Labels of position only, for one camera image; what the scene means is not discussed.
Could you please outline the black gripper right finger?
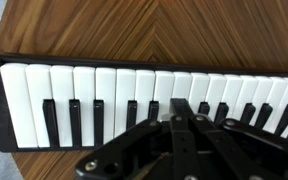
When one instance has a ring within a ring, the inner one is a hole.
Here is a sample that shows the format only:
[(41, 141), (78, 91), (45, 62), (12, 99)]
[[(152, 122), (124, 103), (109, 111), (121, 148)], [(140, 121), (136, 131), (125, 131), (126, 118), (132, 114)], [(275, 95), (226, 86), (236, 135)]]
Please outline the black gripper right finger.
[(238, 120), (191, 118), (237, 180), (288, 180), (288, 140)]

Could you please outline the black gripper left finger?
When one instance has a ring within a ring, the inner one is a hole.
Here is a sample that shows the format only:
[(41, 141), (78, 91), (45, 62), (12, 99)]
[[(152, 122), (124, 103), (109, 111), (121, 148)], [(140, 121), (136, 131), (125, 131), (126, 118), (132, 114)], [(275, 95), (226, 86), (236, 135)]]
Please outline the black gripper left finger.
[(185, 99), (172, 99), (167, 121), (147, 119), (96, 149), (76, 165), (78, 180), (127, 180), (140, 173), (159, 180), (202, 180)]

